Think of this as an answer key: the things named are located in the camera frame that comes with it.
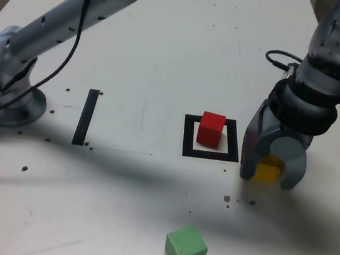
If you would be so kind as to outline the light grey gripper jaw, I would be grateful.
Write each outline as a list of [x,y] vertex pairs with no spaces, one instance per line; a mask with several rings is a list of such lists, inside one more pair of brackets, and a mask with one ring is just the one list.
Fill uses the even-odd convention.
[[298,139],[279,137],[271,142],[270,153],[284,164],[280,186],[283,190],[293,189],[304,177],[306,171],[306,151]]

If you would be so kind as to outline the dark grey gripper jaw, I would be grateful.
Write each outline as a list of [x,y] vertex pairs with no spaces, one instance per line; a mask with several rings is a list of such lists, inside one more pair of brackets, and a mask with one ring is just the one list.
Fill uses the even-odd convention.
[[242,157],[240,176],[242,179],[251,180],[256,172],[259,152],[256,148],[260,142],[260,132],[262,132],[263,110],[258,110],[247,126],[242,144]]

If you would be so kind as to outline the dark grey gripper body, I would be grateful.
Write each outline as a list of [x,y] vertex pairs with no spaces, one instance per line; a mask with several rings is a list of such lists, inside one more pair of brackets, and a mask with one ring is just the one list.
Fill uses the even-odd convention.
[[271,142],[279,137],[291,137],[295,138],[302,143],[305,151],[311,144],[313,137],[298,132],[294,128],[290,127],[285,122],[281,122],[273,113],[270,107],[270,100],[264,100],[262,104],[263,118],[262,118],[262,131],[260,132],[260,142],[258,147],[262,147],[262,153],[270,153]]

